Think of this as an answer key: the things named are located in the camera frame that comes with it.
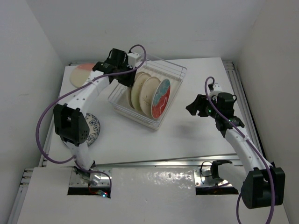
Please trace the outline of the red and blue plate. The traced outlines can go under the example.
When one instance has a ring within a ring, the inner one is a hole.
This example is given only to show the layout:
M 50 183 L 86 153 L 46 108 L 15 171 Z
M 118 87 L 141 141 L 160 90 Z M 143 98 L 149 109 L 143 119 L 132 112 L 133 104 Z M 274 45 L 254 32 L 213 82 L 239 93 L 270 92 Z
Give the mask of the red and blue plate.
M 151 103 L 151 116 L 159 118 L 167 107 L 171 93 L 171 83 L 169 79 L 164 79 L 157 87 Z

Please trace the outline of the cream and green plate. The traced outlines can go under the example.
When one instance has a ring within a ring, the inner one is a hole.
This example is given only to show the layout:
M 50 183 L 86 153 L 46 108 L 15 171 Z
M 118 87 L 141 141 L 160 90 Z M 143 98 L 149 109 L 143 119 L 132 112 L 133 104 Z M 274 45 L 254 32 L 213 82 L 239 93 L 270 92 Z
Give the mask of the cream and green plate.
M 139 112 L 142 111 L 140 106 L 140 92 L 144 82 L 150 77 L 151 75 L 149 73 L 138 72 L 137 78 L 135 79 L 133 86 L 127 88 L 127 92 L 126 92 L 127 101 L 133 109 Z

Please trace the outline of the cream plate with leaf sprig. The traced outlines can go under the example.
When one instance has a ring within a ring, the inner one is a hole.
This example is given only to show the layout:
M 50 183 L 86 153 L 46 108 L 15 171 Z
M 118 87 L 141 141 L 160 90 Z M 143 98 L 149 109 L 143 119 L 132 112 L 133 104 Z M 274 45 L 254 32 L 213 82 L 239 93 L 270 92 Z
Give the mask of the cream plate with leaf sprig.
M 161 81 L 157 77 L 150 77 L 148 78 L 140 91 L 140 107 L 142 112 L 148 116 L 151 117 L 151 103 L 152 103 L 152 98 L 160 85 Z

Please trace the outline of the cream and pink plate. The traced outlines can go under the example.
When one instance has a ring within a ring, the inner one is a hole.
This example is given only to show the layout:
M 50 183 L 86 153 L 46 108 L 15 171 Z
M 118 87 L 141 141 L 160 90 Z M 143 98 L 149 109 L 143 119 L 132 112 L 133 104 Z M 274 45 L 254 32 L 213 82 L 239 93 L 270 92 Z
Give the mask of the cream and pink plate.
M 71 84 L 76 88 L 81 87 L 86 82 L 86 80 L 89 78 L 90 73 L 93 70 L 94 66 L 95 66 L 94 63 L 84 63 L 81 65 L 78 65 L 71 72 L 71 76 L 70 76 Z

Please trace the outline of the blue floral rimmed plate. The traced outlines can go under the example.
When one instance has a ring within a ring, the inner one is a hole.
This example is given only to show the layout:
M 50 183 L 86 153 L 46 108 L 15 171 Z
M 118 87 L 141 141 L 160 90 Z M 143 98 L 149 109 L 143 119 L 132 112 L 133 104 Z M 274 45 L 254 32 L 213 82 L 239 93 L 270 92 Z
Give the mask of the blue floral rimmed plate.
M 59 136 L 63 142 L 69 142 L 75 146 L 83 143 L 90 144 L 98 138 L 100 133 L 100 122 L 92 114 L 87 113 L 85 118 L 81 113 L 67 116 L 62 121 Z

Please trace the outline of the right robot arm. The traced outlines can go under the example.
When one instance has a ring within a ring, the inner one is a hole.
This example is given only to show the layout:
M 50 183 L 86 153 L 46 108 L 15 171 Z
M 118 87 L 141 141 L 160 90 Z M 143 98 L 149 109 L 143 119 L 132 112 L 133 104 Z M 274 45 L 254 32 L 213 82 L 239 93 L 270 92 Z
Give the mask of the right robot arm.
M 235 95 L 220 92 L 211 99 L 199 94 L 186 106 L 192 116 L 212 117 L 215 120 L 217 130 L 233 147 L 244 168 L 234 168 L 230 160 L 216 160 L 210 167 L 210 177 L 231 183 L 240 191 L 248 209 L 281 205 L 284 200 L 285 173 L 257 151 L 247 135 L 244 123 L 234 115 L 235 102 Z

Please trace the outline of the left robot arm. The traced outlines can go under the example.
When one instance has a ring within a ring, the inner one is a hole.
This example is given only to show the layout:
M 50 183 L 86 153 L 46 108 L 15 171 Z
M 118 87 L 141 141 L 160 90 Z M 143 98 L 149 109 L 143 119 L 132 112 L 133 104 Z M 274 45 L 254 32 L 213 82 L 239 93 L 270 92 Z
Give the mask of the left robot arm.
M 124 86 L 132 86 L 141 58 L 140 54 L 132 51 L 112 49 L 104 62 L 97 62 L 92 68 L 85 88 L 67 103 L 54 107 L 55 133 L 82 169 L 89 170 L 94 164 L 86 142 L 90 132 L 85 119 L 89 107 L 115 79 Z

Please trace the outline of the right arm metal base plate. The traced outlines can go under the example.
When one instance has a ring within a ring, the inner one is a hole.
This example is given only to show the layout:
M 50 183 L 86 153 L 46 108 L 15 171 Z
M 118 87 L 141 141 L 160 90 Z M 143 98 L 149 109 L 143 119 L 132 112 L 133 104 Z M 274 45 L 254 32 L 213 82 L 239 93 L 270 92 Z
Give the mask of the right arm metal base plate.
M 212 163 L 204 161 L 200 166 L 193 170 L 194 182 L 196 187 L 200 188 L 211 188 L 211 187 L 227 187 L 232 186 L 227 180 L 213 179 L 210 172 Z

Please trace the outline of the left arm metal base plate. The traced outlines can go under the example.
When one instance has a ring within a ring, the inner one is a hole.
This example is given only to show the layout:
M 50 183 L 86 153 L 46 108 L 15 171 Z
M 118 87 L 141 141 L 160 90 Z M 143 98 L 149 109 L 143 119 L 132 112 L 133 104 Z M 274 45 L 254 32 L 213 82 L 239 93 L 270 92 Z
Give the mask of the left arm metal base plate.
M 104 188 L 104 187 L 111 187 L 109 177 L 101 174 L 101 173 L 85 173 L 82 170 L 74 167 L 70 180 L 69 186 L 75 188 L 84 188 L 84 187 L 97 187 L 97 188 Z

